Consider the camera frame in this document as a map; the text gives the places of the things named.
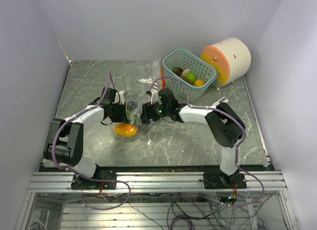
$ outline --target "yellow ball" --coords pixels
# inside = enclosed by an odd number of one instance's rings
[[[196,87],[201,87],[201,86],[203,86],[205,83],[204,83],[204,81],[203,80],[196,80],[195,81],[195,83],[194,83],[194,86],[196,86]]]

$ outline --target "marble surface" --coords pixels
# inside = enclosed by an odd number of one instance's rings
[[[72,116],[99,97],[109,69],[117,90],[127,90],[129,100],[142,100],[153,75],[157,74],[153,69],[155,64],[151,61],[74,61],[58,117]],[[240,147],[241,164],[265,165],[264,148],[242,78],[219,91],[209,87],[194,104],[210,106],[223,96],[246,124],[247,138]],[[112,129],[113,124],[96,123],[84,136],[84,155],[100,166],[219,165],[221,161],[220,146],[205,124],[160,120],[134,141],[116,140]]]

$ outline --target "basket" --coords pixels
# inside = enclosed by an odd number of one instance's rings
[[[187,99],[188,94],[189,102],[194,102],[201,95],[203,95],[203,93],[217,79],[218,76],[215,68],[183,48],[176,48],[167,54],[163,58],[162,66],[165,76],[175,77],[183,84],[180,84],[180,82],[177,80],[166,78],[166,87],[184,99]],[[205,84],[201,87],[196,87],[187,83],[185,80],[172,72],[174,66],[180,67],[182,69],[190,69],[190,71],[196,75],[197,79],[202,79]]]

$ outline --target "round container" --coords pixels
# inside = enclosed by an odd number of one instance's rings
[[[228,38],[205,47],[201,59],[218,72],[217,80],[212,83],[214,87],[223,87],[243,76],[251,64],[249,49],[237,38]]]

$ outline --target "white wall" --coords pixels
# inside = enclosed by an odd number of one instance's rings
[[[237,37],[252,50],[282,0],[39,0],[68,57],[157,59]]]
[[[68,66],[37,0],[0,0],[0,229],[14,228]]]
[[[317,0],[283,0],[253,54],[247,83],[267,149],[302,230],[317,226]]]

